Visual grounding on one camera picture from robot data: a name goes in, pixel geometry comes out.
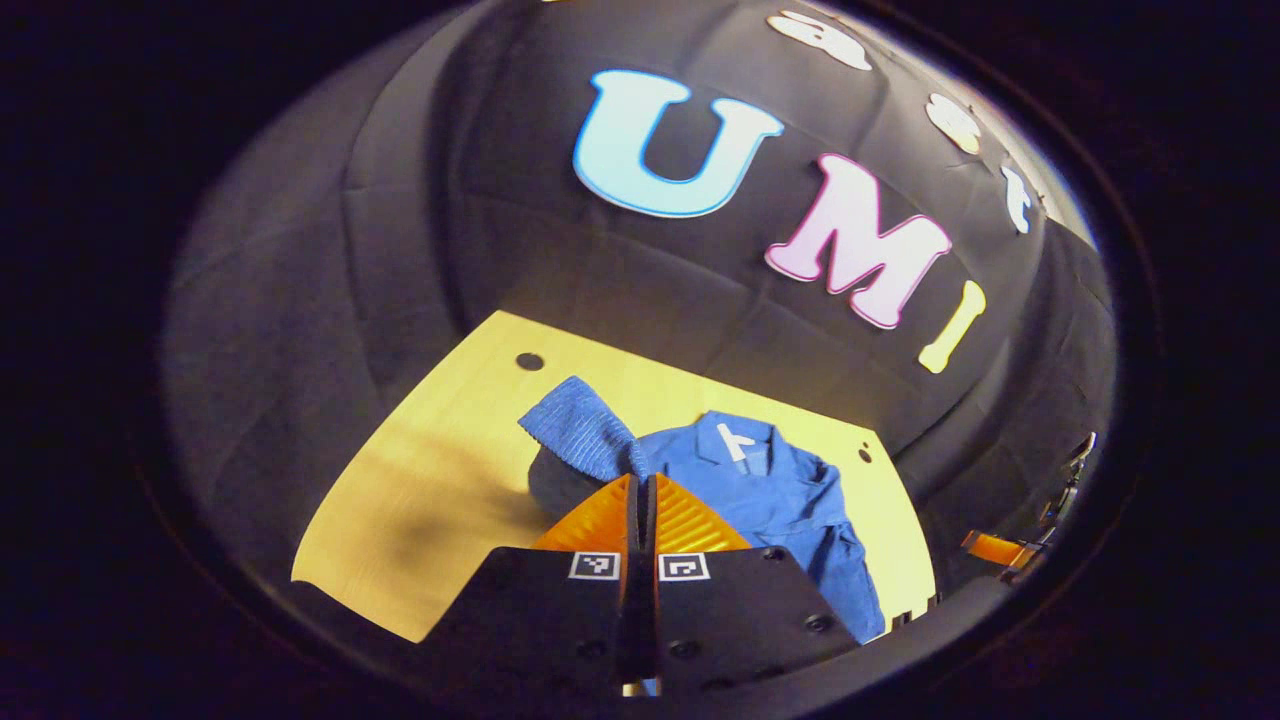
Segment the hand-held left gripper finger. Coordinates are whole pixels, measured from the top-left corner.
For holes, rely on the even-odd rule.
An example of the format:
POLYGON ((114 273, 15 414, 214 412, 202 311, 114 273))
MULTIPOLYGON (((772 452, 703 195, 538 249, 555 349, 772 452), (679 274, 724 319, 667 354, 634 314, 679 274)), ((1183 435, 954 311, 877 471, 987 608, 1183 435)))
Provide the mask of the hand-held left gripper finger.
POLYGON ((860 648, 783 546, 753 546, 663 474, 644 482, 640 647, 659 696, 744 688, 860 648))
POLYGON ((641 483, 480 564, 420 646, 435 701, 617 701, 641 678, 641 483))

